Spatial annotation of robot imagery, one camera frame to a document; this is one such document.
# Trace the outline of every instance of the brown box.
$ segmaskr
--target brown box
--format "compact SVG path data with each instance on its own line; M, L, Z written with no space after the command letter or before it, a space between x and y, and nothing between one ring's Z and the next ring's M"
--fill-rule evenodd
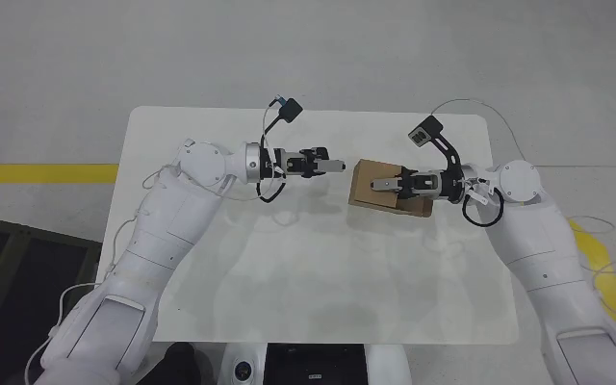
M398 200L395 192L374 192L372 190L370 186L372 180L393 178L401 171L401 166L360 159L353 170L348 204L394 214L430 217L432 215L431 199L416 197Z

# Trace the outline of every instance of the yellow tape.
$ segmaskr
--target yellow tape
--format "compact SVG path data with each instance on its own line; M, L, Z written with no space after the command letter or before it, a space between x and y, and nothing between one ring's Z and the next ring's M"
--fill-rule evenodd
M118 165L0 165L0 183L115 183Z
M577 248L584 253L588 259L588 268L592 270L599 270L605 265L609 264L609 254L607 253L607 247L604 244L597 241L592 234L581 233L584 229L572 220L569 220L571 228L576 235ZM614 271L612 266L604 270L607 274L599 274L595 281L597 290L602 293L603 300L612 309L616 309L616 274L612 274ZM606 313L616 321L616 314L611 312L605 305L603 305Z

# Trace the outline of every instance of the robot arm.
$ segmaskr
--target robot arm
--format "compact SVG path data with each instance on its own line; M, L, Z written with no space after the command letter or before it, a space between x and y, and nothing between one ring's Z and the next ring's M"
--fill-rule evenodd
M526 161L484 169L461 165L429 116L408 136L417 146L434 143L448 168L376 179L372 189L398 198L425 196L462 203L463 215L484 227L502 262L520 280L542 325L542 351L558 385L616 383L616 329L580 268L567 219L544 191L539 172ZM482 223L466 213L473 202Z
M143 200L130 243L108 277L50 333L37 384L118 384L138 368L154 337L169 278L236 179L256 183L272 173L311 177L344 169L344 163L329 161L322 147L274 152L272 171L270 156L258 143L230 153L220 145L186 140Z

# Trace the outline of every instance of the white table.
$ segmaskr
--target white table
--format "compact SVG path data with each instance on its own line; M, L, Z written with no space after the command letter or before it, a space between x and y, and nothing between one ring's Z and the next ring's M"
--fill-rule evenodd
M146 194L143 178L172 160L184 138L234 150L257 141L263 110L140 107L131 114L98 272L114 233ZM359 158L436 168L445 157L406 134L425 114L304 111L278 123L271 144L317 145L342 174L290 178L271 204L225 200L180 264L160 306L156 341L510 344L518 336L508 270L459 205L431 218L347 205ZM439 115L462 162L492 164L486 123ZM254 196L237 184L235 196ZM126 226L118 253L132 233Z

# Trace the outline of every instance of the gray floor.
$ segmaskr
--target gray floor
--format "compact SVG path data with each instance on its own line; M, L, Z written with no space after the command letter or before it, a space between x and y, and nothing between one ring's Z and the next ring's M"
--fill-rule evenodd
M615 16L613 0L4 0L0 163L116 163L139 105L262 108L280 92L313 110L429 112L476 97L551 166L565 214L616 221ZM520 156L491 111L444 111L485 116L495 160ZM101 240L112 193L2 185L0 218ZM414 346L416 382L549 384L514 290L517 344Z

